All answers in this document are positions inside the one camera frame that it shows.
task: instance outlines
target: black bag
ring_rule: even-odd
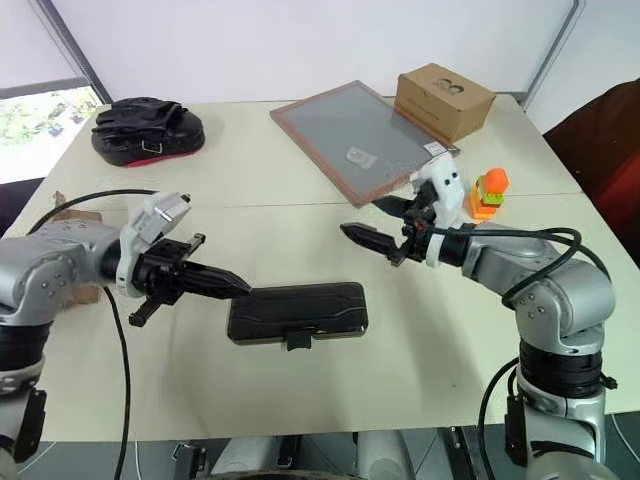
[[[186,155],[204,144],[202,121],[179,103],[126,98],[96,118],[93,148],[112,165],[138,166]]]

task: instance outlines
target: white wall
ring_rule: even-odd
[[[587,0],[527,114],[546,132],[618,83],[640,77],[640,0]]]
[[[0,88],[76,77],[27,0],[0,0]]]
[[[524,90],[569,0],[54,0],[115,99],[296,99],[441,63]]]

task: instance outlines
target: brown box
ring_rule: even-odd
[[[398,77],[395,108],[449,142],[480,129],[496,94],[430,63]]]

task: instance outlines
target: black smartphone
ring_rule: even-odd
[[[227,335],[240,345],[285,341],[310,348],[311,337],[364,335],[369,326],[359,283],[255,288],[231,301]]]

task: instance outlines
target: robotic arm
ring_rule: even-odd
[[[374,201],[385,213],[404,220],[407,240],[400,247],[393,237],[366,225],[343,224],[341,229],[394,266],[407,258],[431,266],[443,262],[500,296],[508,294],[520,355],[518,392],[508,398],[505,416],[507,454],[528,467],[530,479],[615,478],[602,465],[605,387],[614,387],[601,372],[603,325],[615,303],[610,280],[590,263],[570,259],[511,294],[514,286],[560,254],[548,240],[506,236],[509,227],[466,224],[447,212],[448,206],[461,206],[462,186],[453,161],[444,155],[416,175],[414,200],[388,196]],[[443,210],[444,225],[439,220]],[[495,230],[503,236],[491,236]]]
[[[0,480],[38,448],[46,393],[36,389],[43,348],[71,287],[116,282],[130,297],[146,295],[132,314],[143,326],[162,304],[184,292],[231,298],[251,291],[237,275],[187,261],[205,241],[164,236],[189,211],[189,198],[158,193],[119,232],[88,221],[48,224],[22,238],[0,240]]]

